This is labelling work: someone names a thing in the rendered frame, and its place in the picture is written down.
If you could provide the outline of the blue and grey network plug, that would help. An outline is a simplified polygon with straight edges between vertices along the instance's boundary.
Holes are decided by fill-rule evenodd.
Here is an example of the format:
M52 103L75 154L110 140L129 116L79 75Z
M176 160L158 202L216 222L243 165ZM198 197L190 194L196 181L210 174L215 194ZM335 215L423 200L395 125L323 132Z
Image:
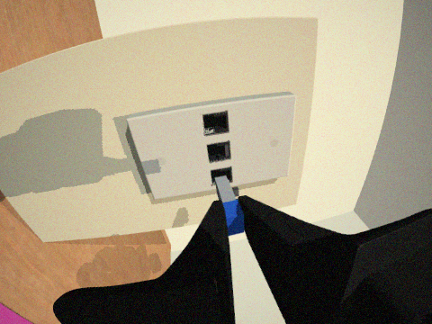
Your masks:
M227 176L217 176L216 190L220 201L223 202L227 215L227 232L228 237L234 234L245 233L244 230L244 212L239 205L240 192L238 187L231 187L230 180Z

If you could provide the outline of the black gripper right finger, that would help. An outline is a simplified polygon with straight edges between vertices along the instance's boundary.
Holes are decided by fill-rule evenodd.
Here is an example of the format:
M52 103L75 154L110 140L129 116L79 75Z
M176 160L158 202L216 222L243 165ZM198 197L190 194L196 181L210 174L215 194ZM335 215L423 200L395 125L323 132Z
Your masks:
M337 231L238 198L244 230L285 324L345 324L367 275L432 242L432 208L360 231Z

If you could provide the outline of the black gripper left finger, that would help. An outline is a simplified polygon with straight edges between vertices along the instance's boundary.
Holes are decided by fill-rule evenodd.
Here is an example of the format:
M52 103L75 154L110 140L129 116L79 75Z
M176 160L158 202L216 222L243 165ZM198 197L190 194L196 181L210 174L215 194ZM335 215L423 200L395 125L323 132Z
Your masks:
M54 316L61 324L235 324L227 226L223 202L213 202L156 280L65 292Z

